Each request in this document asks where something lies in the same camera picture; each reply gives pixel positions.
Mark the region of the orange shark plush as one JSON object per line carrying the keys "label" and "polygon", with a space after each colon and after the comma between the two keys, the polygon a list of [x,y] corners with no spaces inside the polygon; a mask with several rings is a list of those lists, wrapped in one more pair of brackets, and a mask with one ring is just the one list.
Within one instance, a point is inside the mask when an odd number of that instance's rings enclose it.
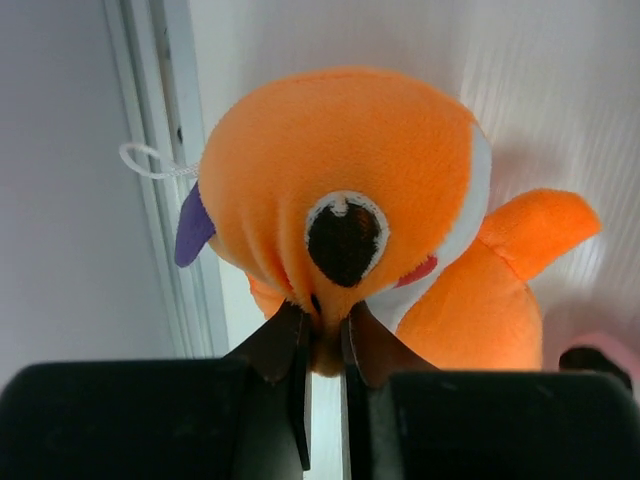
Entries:
{"label": "orange shark plush", "polygon": [[210,248],[267,319],[284,305],[309,315],[324,376],[342,371],[341,328],[357,313],[439,369],[537,371],[529,283],[601,223],[556,189],[490,210],[491,169],[473,114],[421,80],[364,67],[289,76],[213,129],[174,260]]}

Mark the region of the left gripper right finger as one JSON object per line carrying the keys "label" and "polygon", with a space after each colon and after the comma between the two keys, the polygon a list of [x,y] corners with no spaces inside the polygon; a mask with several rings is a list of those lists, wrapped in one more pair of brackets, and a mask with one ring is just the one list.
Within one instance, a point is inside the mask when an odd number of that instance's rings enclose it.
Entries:
{"label": "left gripper right finger", "polygon": [[635,479],[617,369],[445,371],[359,303],[341,326],[349,479]]}

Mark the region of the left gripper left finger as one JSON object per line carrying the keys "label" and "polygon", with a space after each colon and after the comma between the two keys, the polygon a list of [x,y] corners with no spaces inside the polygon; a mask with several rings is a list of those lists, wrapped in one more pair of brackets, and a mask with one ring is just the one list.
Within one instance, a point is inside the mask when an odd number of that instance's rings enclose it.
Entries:
{"label": "left gripper left finger", "polygon": [[28,366],[1,394],[1,475],[300,479],[310,326],[286,303],[221,358]]}

